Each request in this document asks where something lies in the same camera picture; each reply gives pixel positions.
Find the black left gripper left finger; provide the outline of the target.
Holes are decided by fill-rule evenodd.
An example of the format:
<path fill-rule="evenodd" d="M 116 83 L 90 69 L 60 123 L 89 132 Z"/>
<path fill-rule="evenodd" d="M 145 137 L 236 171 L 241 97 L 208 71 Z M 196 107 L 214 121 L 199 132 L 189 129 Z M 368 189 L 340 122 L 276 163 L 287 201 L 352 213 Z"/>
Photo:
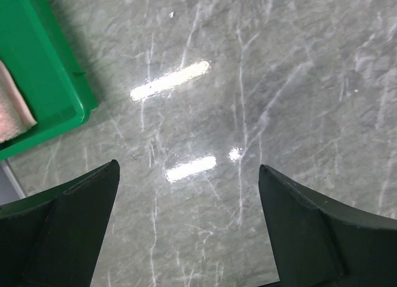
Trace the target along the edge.
<path fill-rule="evenodd" d="M 1 286 L 90 286 L 119 181 L 112 160 L 1 205 Z"/>

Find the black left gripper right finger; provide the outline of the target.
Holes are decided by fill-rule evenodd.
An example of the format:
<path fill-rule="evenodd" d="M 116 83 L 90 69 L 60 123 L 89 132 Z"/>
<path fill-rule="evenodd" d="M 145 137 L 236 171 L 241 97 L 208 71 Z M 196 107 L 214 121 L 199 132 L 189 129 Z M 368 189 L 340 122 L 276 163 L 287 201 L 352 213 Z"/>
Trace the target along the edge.
<path fill-rule="evenodd" d="M 259 194 L 279 280 L 273 286 L 396 286 L 396 220 L 314 191 L 270 166 Z"/>

